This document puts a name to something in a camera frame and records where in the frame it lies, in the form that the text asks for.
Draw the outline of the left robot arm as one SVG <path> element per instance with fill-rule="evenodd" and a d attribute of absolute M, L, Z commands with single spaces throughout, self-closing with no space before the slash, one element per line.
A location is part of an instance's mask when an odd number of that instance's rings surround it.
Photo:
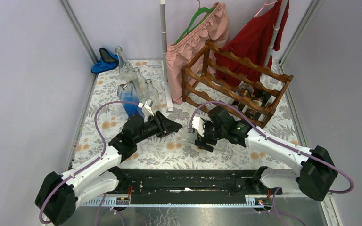
<path fill-rule="evenodd" d="M 145 120 L 135 114 L 128 118 L 121 132 L 101 154 L 90 158 L 77 168 L 61 174 L 49 173 L 34 201 L 40 209 L 43 224 L 59 226 L 65 223 L 85 202 L 96 196 L 127 189 L 126 175 L 118 165 L 137 151 L 137 144 L 152 136 L 166 137 L 178 132 L 182 125 L 166 118 L 160 111 Z"/>

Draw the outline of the dark green wine bottle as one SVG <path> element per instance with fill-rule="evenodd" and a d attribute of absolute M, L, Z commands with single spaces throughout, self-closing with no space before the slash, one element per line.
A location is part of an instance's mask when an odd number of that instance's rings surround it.
<path fill-rule="evenodd" d="M 264 91 L 258 91 L 252 99 L 252 102 L 259 107 L 265 107 L 270 97 L 271 95 L 269 93 Z M 258 111 L 251 107 L 248 107 L 245 111 L 245 116 L 252 120 L 258 120 L 260 115 L 261 114 Z"/>

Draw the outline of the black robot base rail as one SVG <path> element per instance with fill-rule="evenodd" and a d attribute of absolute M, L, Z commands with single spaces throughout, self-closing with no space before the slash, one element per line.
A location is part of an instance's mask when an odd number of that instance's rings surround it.
<path fill-rule="evenodd" d="M 109 195 L 124 195 L 133 205 L 233 205 L 245 196 L 270 199 L 282 190 L 265 187 L 255 170 L 125 169 Z"/>

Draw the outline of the blue glass bottle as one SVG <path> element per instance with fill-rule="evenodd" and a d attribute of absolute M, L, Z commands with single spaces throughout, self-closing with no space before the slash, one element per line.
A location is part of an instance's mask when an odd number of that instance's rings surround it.
<path fill-rule="evenodd" d="M 117 95 L 120 101 L 127 101 L 127 103 L 122 103 L 122 105 L 129 117 L 135 114 L 144 116 L 142 109 L 138 107 L 139 98 L 133 84 L 121 83 L 117 90 Z"/>

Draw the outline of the clear liquor bottle gold label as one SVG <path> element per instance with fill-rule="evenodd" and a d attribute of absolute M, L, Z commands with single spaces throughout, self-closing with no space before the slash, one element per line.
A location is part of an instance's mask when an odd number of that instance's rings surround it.
<path fill-rule="evenodd" d="M 179 134 L 183 142 L 188 142 L 191 144 L 194 144 L 199 136 L 199 133 L 196 129 L 192 128 L 192 130 L 190 130 L 190 128 L 187 126 L 182 127 L 179 130 Z"/>

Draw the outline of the clear square liquor bottle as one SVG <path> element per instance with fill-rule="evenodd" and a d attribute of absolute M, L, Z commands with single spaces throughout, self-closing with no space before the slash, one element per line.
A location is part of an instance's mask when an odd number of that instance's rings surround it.
<path fill-rule="evenodd" d="M 253 92 L 254 92 L 253 86 L 247 83 L 241 83 L 237 89 L 236 94 L 241 97 L 250 98 Z M 231 105 L 237 108 L 239 111 L 242 111 L 245 107 L 245 105 L 240 103 L 238 100 L 233 100 Z"/>

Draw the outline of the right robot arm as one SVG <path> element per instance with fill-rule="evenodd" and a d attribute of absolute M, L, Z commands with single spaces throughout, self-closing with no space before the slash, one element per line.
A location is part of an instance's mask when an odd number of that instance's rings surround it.
<path fill-rule="evenodd" d="M 195 145 L 213 151 L 219 140 L 258 150 L 286 164 L 288 169 L 260 167 L 254 174 L 251 187 L 258 194 L 268 189 L 288 188 L 300 190 L 307 197 L 323 201 L 330 191 L 338 172 L 324 147 L 314 149 L 288 142 L 264 132 L 248 121 L 235 120 L 220 106 L 212 109 L 209 119 L 193 116 L 190 131 L 194 132 Z"/>

